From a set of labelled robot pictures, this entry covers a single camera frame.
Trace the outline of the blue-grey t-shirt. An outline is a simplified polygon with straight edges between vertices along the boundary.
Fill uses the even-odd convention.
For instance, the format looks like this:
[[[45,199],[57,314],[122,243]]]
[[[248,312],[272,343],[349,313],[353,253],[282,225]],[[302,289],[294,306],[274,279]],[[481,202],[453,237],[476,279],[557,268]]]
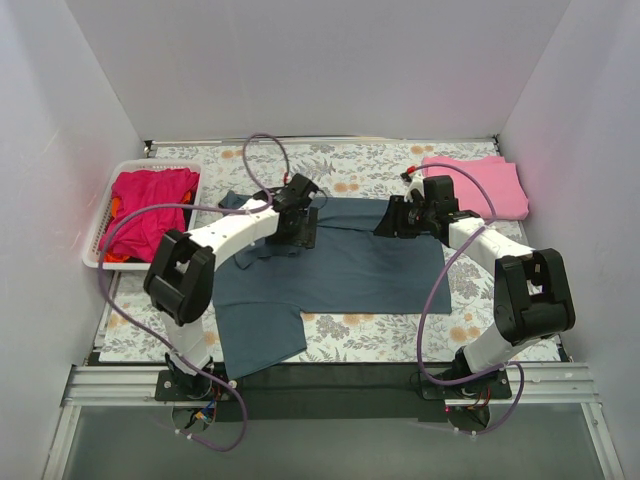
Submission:
[[[303,314],[449,314],[438,240],[373,234],[382,200],[336,198],[321,209],[313,249],[258,241],[215,273],[213,306],[226,370],[244,377],[307,348]]]

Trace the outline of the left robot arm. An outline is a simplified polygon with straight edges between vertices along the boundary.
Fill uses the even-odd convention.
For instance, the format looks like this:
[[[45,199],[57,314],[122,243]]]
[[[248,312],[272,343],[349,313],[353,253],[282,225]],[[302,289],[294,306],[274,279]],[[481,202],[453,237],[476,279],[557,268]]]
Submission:
[[[239,209],[205,227],[162,237],[144,280],[144,290],[164,321],[171,343],[165,355],[172,382],[193,400],[213,386],[202,316],[211,304],[216,270],[241,250],[264,240],[276,245],[315,246],[320,188],[301,174],[280,188],[254,194]]]

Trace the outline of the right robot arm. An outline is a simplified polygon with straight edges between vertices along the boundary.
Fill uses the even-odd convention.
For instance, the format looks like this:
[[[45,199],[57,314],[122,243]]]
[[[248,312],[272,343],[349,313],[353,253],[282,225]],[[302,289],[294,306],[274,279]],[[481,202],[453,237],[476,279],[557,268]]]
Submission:
[[[535,250],[491,228],[489,221],[463,210],[451,177],[424,177],[414,169],[401,175],[403,195],[393,195],[374,233],[412,239],[426,233],[470,257],[494,280],[493,322],[455,356],[449,369],[425,379],[475,397],[489,375],[506,367],[518,353],[537,342],[570,330],[575,310],[561,254]]]

